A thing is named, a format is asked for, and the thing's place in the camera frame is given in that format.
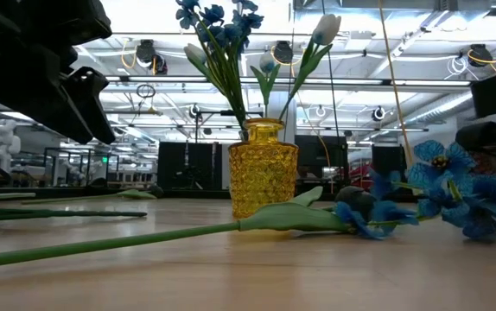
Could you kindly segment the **black partition panel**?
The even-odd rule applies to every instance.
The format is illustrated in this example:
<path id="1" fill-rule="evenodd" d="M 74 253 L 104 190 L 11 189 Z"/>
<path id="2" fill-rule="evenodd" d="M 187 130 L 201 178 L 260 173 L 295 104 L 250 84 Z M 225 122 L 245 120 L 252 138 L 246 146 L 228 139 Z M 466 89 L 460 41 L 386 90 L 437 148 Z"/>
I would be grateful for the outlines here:
<path id="1" fill-rule="evenodd" d="M 222 159 L 218 143 L 161 142 L 157 184 L 163 190 L 220 190 Z"/>
<path id="2" fill-rule="evenodd" d="M 336 194 L 348 186 L 347 140 L 340 136 L 296 135 L 299 147 L 297 162 L 297 191 L 323 186 L 325 191 Z"/>
<path id="3" fill-rule="evenodd" d="M 373 145 L 372 169 L 383 176 L 398 172 L 404 178 L 407 169 L 404 147 Z"/>

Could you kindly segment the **blue flower bunch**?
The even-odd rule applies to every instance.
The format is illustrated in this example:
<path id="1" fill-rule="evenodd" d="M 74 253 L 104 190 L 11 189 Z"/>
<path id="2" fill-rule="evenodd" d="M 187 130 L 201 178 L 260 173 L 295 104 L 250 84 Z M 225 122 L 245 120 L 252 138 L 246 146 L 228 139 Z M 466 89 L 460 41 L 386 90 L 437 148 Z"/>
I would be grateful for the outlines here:
<path id="1" fill-rule="evenodd" d="M 7 209 L 0 208 L 0 221 L 18 219 L 43 219 L 52 217 L 145 217 L 140 212 L 106 212 L 106 211 L 61 211 L 48 209 Z"/>
<path id="2" fill-rule="evenodd" d="M 232 20 L 226 22 L 225 10 L 218 4 L 203 8 L 200 0 L 175 1 L 179 5 L 175 18 L 181 28 L 194 30 L 200 43 L 197 47 L 202 48 L 207 56 L 217 54 L 219 61 L 227 61 L 227 69 L 231 71 L 227 75 L 229 79 L 238 76 L 239 93 L 244 104 L 238 63 L 249 46 L 252 31 L 259 29 L 264 21 L 264 17 L 258 14 L 258 6 L 252 0 L 231 0 L 238 7 L 232 11 Z"/>
<path id="3" fill-rule="evenodd" d="M 370 170 L 373 184 L 368 192 L 343 188 L 335 216 L 366 238 L 385 238 L 399 225 L 436 217 L 469 239 L 496 235 L 496 175 L 474 173 L 477 163 L 459 143 L 445 147 L 428 140 L 416 145 L 414 154 L 418 162 L 408 169 L 405 181 L 396 171 L 383 176 Z"/>

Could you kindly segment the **black tulip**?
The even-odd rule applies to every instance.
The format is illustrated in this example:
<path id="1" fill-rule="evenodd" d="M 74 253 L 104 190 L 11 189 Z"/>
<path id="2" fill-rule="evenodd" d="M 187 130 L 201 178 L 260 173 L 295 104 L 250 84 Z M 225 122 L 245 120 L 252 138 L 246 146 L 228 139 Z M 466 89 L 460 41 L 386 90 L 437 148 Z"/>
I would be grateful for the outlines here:
<path id="1" fill-rule="evenodd" d="M 370 230 L 361 215 L 347 204 L 340 202 L 332 210 L 313 208 L 311 205 L 321 197 L 322 190 L 322 187 L 315 187 L 289 201 L 262 206 L 251 216 L 227 224 L 2 252 L 0 266 L 231 231 L 342 232 L 359 234 L 365 238 L 379 238 L 376 232 Z"/>

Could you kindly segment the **silver ceiling air duct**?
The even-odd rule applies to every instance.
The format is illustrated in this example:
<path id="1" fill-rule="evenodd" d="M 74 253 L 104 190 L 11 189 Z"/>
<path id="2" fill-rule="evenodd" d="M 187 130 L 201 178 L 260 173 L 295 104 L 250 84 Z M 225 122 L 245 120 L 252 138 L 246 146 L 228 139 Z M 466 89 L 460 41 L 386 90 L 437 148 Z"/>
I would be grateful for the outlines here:
<path id="1" fill-rule="evenodd" d="M 403 124 L 409 126 L 411 124 L 424 123 L 436 118 L 442 118 L 447 113 L 453 112 L 457 107 L 471 103 L 472 98 L 473 95 L 471 92 L 446 95 L 404 117 Z"/>

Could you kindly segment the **white tulip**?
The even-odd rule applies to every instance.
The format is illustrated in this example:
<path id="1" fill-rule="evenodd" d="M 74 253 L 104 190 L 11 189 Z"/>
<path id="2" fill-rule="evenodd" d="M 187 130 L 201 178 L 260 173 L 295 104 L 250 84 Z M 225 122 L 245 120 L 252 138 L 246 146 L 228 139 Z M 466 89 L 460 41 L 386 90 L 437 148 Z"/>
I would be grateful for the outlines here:
<path id="1" fill-rule="evenodd" d="M 259 68 L 251 66 L 251 70 L 256 77 L 264 101 L 264 116 L 269 116 L 268 105 L 270 93 L 275 84 L 277 75 L 280 70 L 280 64 L 275 62 L 271 52 L 265 53 L 260 57 Z"/>
<path id="2" fill-rule="evenodd" d="M 287 112 L 291 100 L 304 84 L 306 78 L 318 67 L 321 59 L 332 48 L 332 41 L 339 32 L 340 24 L 340 16 L 328 14 L 321 17 L 312 33 L 308 46 L 302 55 L 299 73 L 296 76 L 295 83 L 292 86 L 288 99 L 281 111 L 279 116 L 280 119 L 282 119 Z"/>
<path id="3" fill-rule="evenodd" d="M 227 99 L 238 125 L 243 127 L 245 108 L 239 93 L 238 76 L 233 75 L 232 79 L 227 77 L 231 72 L 227 69 L 227 61 L 219 61 L 217 54 L 207 56 L 202 48 L 191 43 L 188 43 L 183 50 L 188 61 Z"/>

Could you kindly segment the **black framed glass enclosure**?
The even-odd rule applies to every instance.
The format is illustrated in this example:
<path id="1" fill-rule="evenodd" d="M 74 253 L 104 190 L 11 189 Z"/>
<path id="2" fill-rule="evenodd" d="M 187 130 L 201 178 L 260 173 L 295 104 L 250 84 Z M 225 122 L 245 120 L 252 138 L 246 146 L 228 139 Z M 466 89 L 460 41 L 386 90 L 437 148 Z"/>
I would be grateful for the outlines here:
<path id="1" fill-rule="evenodd" d="M 49 187 L 84 187 L 119 171 L 120 156 L 89 148 L 45 148 L 42 164 Z"/>

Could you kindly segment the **amber glass vase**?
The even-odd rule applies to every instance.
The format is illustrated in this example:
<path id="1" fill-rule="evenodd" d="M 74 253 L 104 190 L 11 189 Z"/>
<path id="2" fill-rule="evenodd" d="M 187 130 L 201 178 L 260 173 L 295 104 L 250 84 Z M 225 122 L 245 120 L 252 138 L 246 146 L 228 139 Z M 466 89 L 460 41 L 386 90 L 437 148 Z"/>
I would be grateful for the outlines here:
<path id="1" fill-rule="evenodd" d="M 283 127 L 275 118 L 248 119 L 247 139 L 228 148 L 234 218 L 250 217 L 262 206 L 294 197 L 299 147 L 279 140 Z"/>

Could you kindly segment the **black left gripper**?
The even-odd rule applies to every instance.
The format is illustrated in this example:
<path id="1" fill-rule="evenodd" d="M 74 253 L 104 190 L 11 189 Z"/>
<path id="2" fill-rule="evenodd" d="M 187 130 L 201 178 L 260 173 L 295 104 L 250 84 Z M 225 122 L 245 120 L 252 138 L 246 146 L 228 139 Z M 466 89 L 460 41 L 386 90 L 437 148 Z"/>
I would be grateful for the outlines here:
<path id="1" fill-rule="evenodd" d="M 0 0 L 0 104 L 78 143 L 113 143 L 99 99 L 109 81 L 71 68 L 76 46 L 111 34 L 100 0 Z"/>

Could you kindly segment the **white robot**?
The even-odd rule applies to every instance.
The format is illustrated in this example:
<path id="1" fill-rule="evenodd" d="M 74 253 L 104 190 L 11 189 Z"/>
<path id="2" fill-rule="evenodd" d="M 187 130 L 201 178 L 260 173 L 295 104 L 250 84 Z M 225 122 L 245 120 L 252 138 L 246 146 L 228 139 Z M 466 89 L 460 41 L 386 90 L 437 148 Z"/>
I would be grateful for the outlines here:
<path id="1" fill-rule="evenodd" d="M 16 120 L 0 119 L 0 168 L 9 173 L 12 156 L 21 151 L 21 138 L 15 134 Z"/>

